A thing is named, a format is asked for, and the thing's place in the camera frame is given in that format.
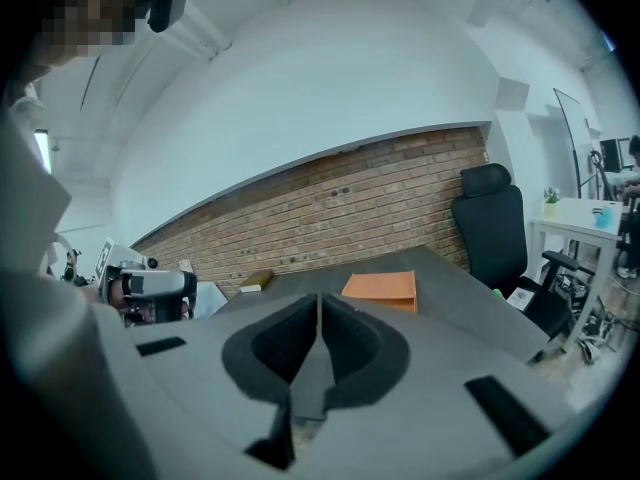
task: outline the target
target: table leg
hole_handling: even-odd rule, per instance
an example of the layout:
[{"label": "table leg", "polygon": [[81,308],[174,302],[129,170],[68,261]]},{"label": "table leg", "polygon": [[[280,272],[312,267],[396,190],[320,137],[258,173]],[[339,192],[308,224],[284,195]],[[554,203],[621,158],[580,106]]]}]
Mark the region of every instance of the table leg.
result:
[{"label": "table leg", "polygon": [[527,273],[529,279],[536,283],[540,282],[540,272],[542,271],[542,253],[544,252],[544,231],[540,231],[538,224],[533,224],[533,240],[531,243],[530,267]]},{"label": "table leg", "polygon": [[600,259],[598,260],[598,266],[596,268],[596,275],[591,282],[591,288],[589,290],[589,296],[587,297],[587,301],[584,304],[584,309],[580,314],[580,318],[571,331],[571,334],[567,338],[567,341],[562,346],[562,350],[568,352],[571,349],[573,343],[580,336],[580,332],[582,332],[582,328],[584,324],[587,322],[591,311],[596,305],[596,300],[602,288],[604,287],[609,274],[611,273],[611,265],[613,264],[613,259],[616,253],[616,243],[612,240],[607,240],[606,243],[602,245],[600,248]]}]

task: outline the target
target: orange box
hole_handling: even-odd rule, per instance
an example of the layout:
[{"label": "orange box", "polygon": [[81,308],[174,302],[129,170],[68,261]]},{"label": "orange box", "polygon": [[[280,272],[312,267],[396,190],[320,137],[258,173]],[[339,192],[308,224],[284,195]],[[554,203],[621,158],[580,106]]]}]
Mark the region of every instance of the orange box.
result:
[{"label": "orange box", "polygon": [[342,295],[384,304],[402,311],[418,312],[413,270],[390,274],[352,274],[342,290]]}]

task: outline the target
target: dark gray table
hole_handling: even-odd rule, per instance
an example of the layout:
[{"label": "dark gray table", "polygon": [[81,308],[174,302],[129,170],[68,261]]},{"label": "dark gray table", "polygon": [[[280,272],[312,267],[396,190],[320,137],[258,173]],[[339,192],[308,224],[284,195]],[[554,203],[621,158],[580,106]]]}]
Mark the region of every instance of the dark gray table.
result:
[{"label": "dark gray table", "polygon": [[262,292],[233,297],[216,315],[280,297],[313,292],[341,293],[351,274],[403,272],[416,276],[418,313],[455,325],[521,361],[542,350],[549,337],[485,285],[427,247],[343,265],[276,276]]}]

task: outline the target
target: chair seat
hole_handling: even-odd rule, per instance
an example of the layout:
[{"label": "chair seat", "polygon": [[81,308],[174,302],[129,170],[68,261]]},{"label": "chair seat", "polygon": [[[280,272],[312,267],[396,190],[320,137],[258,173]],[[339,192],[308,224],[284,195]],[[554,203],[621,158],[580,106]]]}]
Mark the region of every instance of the chair seat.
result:
[{"label": "chair seat", "polygon": [[556,293],[541,291],[541,286],[528,277],[520,277],[512,283],[500,286],[500,291],[505,298],[509,298],[516,288],[536,292],[536,296],[524,314],[540,327],[550,340],[555,338],[571,320],[573,315],[567,301]]}]

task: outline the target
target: black hair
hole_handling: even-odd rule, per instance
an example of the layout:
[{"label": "black hair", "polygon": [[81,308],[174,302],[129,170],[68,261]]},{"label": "black hair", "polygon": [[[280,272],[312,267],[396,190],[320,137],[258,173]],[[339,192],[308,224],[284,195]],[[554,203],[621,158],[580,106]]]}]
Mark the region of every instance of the black hair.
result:
[{"label": "black hair", "polygon": [[631,156],[640,155],[640,137],[634,135],[629,142],[629,154]]}]

